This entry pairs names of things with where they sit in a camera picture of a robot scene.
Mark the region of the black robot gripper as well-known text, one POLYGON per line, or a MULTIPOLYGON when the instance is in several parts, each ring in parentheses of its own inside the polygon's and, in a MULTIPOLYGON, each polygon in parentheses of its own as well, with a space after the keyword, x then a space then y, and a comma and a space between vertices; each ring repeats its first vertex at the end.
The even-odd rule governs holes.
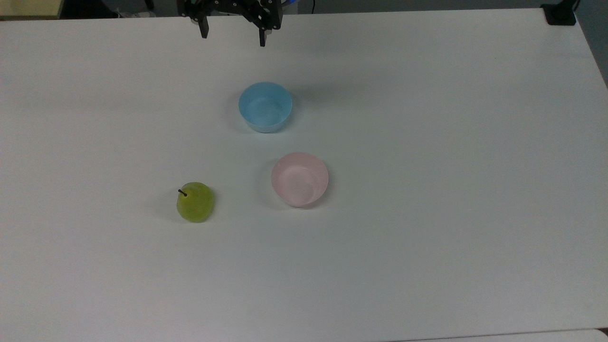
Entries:
POLYGON ((259 30, 260 46, 266 46, 267 31, 282 28, 283 9, 280 0, 179 0, 178 15, 198 24, 200 35, 207 39, 207 17, 221 12, 244 17, 259 30))

